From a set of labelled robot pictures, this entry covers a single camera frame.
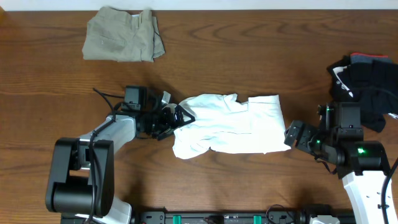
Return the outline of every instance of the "folded gray cloth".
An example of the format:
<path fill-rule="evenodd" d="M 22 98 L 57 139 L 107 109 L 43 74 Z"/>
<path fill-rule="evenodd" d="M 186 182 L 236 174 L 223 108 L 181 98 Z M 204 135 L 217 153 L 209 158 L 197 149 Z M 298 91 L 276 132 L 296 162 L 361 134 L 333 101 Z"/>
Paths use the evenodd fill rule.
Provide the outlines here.
<path fill-rule="evenodd" d="M 102 7 L 87 23 L 82 51 L 85 60 L 118 62 L 153 62 L 165 53 L 150 10 L 132 16 L 109 7 Z"/>

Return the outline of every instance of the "brown wood surface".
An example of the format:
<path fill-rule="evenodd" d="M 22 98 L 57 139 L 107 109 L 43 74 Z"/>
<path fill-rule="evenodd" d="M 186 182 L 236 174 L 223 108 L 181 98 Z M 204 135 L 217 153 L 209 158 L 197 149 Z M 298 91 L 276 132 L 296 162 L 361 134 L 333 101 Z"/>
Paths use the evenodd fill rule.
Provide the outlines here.
<path fill-rule="evenodd" d="M 95 13 L 7 12 L 0 24 L 0 223 L 59 223 L 44 205 L 53 145 L 104 121 L 109 108 L 93 87 L 122 94 L 125 85 L 144 85 L 178 101 L 278 93 L 286 126 L 317 124 L 317 105 L 331 100 L 329 64 L 351 51 L 398 60 L 398 11 L 162 11 L 155 14 L 166 54 L 155 63 L 86 61 Z M 383 143 L 392 164 L 398 121 L 386 118 L 381 134 L 365 135 Z M 173 142 L 126 144 L 115 160 L 116 195 L 174 211 L 351 207 L 337 176 L 298 150 L 181 160 Z M 397 181 L 393 188 L 397 201 Z"/>

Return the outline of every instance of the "wood grain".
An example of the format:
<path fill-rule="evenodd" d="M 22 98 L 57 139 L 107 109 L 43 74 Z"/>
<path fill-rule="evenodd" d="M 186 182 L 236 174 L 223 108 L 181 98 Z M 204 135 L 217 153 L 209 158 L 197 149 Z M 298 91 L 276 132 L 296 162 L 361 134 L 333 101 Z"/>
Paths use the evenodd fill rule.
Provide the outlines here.
<path fill-rule="evenodd" d="M 106 103 L 91 88 L 167 90 L 177 101 L 201 93 L 280 95 L 285 125 L 317 124 L 331 100 L 325 68 L 352 51 L 398 60 L 397 11 L 159 11 L 166 54 L 155 63 L 85 61 L 86 23 L 95 12 L 8 12 L 0 24 L 0 223 L 59 223 L 45 209 L 53 145 L 104 121 Z M 398 157 L 398 121 L 381 134 Z M 173 138 L 133 141 L 116 155 L 116 194 L 138 207 L 265 210 L 328 203 L 350 208 L 336 176 L 297 150 L 181 160 Z M 398 184 L 394 178 L 394 200 Z"/>

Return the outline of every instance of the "crumpled white cloth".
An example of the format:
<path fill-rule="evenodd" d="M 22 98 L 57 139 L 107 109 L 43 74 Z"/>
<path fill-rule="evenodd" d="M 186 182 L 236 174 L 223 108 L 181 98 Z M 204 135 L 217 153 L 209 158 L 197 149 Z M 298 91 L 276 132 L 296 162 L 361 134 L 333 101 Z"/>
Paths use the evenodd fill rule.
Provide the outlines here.
<path fill-rule="evenodd" d="M 267 153 L 290 149 L 279 96 L 236 102 L 238 95 L 202 94 L 180 103 L 195 121 L 174 131 L 176 157 L 189 159 L 211 149 L 226 153 Z"/>

